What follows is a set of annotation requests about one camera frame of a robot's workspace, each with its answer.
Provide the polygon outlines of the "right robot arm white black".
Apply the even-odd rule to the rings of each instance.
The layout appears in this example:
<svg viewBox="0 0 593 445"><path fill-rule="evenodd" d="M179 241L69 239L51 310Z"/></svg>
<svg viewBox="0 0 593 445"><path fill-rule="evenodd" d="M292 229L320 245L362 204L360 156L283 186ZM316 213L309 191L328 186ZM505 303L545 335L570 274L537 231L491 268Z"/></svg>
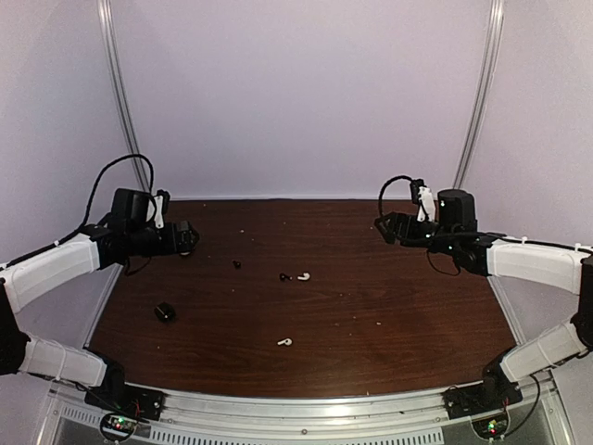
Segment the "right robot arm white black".
<svg viewBox="0 0 593 445"><path fill-rule="evenodd" d="M414 214L378 211L374 225L388 244L450 256L458 271L507 277L565 290L578 297L576 313L536 339L498 356L483 372L475 401L494 409L520 380L592 351L592 249L478 229L473 195L460 189L433 194L410 183Z"/></svg>

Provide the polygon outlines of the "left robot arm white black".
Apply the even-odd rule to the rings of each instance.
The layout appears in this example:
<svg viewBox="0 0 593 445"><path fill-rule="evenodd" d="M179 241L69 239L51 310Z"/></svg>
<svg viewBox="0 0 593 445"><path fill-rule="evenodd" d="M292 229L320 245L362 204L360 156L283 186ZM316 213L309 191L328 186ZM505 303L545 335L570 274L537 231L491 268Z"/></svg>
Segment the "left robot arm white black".
<svg viewBox="0 0 593 445"><path fill-rule="evenodd" d="M55 288L82 275L125 265L131 258L193 253L199 235L188 221L166 222L170 195L119 188L110 212L84 225L67 241L1 267L1 373L27 373L96 388L114 412L127 410L132 389L122 371L88 350L74 349L22 331L16 314Z"/></svg>

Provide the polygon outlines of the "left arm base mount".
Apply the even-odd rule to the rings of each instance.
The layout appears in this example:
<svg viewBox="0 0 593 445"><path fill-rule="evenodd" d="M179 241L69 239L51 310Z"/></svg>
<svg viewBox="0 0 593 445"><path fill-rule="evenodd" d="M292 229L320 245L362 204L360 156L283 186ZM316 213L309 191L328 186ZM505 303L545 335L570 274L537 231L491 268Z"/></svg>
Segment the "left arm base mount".
<svg viewBox="0 0 593 445"><path fill-rule="evenodd" d="M78 386L84 393L84 402L105 411L126 414L143 422L158 421L163 408L164 393L128 384L121 364L104 356L100 358L107 365L106 374L98 387Z"/></svg>

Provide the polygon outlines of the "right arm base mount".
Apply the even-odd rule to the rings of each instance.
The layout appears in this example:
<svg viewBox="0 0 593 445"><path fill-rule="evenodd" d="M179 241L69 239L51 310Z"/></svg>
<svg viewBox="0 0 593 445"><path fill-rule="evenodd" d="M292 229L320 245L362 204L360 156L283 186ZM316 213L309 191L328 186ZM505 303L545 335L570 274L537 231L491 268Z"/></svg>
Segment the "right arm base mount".
<svg viewBox="0 0 593 445"><path fill-rule="evenodd" d="M501 410L523 400L517 383L504 375L499 364L489 364L482 381L466 387L449 387L442 394L450 420Z"/></svg>

